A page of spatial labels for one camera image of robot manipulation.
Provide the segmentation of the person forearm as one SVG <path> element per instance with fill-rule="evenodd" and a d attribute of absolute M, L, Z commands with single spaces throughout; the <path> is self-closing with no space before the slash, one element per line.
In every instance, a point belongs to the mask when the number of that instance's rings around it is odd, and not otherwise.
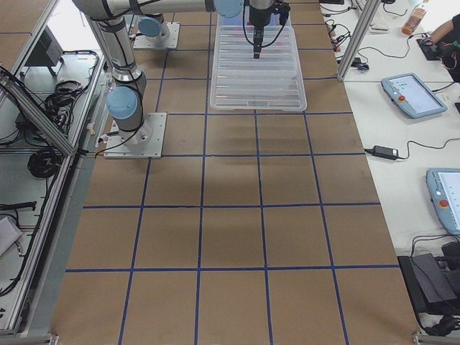
<path fill-rule="evenodd" d="M 440 42 L 446 35 L 454 31 L 459 31 L 459 16 L 455 16 L 447 22 L 440 25 L 431 33 L 431 41 L 433 44 Z"/>

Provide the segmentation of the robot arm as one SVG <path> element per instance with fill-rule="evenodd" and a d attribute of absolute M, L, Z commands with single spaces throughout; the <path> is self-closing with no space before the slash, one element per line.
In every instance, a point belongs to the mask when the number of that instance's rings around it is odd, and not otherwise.
<path fill-rule="evenodd" d="M 121 142 L 129 146 L 145 143 L 152 136 L 152 130 L 146 124 L 143 109 L 147 77 L 136 63 L 124 19 L 126 14 L 152 20 L 153 24 L 140 31 L 145 37 L 156 37 L 166 33 L 162 22 L 164 13 L 218 12 L 232 18 L 248 9 L 249 23 L 254 28 L 249 44 L 253 46 L 254 58 L 258 59 L 266 48 L 264 30 L 271 17 L 278 14 L 284 26 L 290 11 L 289 4 L 284 1 L 75 1 L 74 4 L 101 30 L 116 83 L 106 98 L 106 105 L 119 128 Z"/>
<path fill-rule="evenodd" d="M 163 14 L 145 14 L 137 22 L 138 33 L 150 38 L 165 40 L 169 36 L 169 29 Z"/>

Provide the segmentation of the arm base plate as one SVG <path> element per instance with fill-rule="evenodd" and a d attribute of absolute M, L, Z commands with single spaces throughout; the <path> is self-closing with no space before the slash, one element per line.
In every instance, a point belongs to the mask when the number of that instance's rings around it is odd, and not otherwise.
<path fill-rule="evenodd" d="M 164 22 L 160 25 L 159 34 L 150 37 L 139 35 L 134 40 L 135 50 L 176 50 L 180 32 L 179 22 Z"/>
<path fill-rule="evenodd" d="M 148 113 L 140 130 L 131 137 L 112 121 L 111 130 L 118 132 L 110 136 L 107 150 L 103 152 L 106 159 L 144 159 L 161 158 L 167 122 L 166 113 Z"/>

